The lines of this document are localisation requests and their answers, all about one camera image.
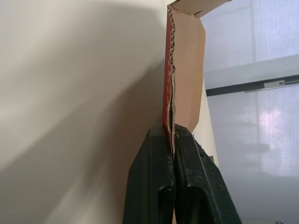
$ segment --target torn cardboard edge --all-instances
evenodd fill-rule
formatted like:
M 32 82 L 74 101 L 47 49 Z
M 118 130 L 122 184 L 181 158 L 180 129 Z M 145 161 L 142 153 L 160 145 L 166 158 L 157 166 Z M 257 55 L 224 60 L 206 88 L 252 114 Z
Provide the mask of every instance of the torn cardboard edge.
M 175 153 L 175 123 L 199 121 L 205 29 L 200 17 L 230 0 L 178 0 L 167 6 L 163 124 Z

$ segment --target white wall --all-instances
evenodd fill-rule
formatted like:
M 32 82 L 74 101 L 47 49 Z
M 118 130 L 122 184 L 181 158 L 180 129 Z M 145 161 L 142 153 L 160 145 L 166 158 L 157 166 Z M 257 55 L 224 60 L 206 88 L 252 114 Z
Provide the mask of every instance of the white wall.
M 121 223 L 162 116 L 167 3 L 0 2 L 0 223 Z

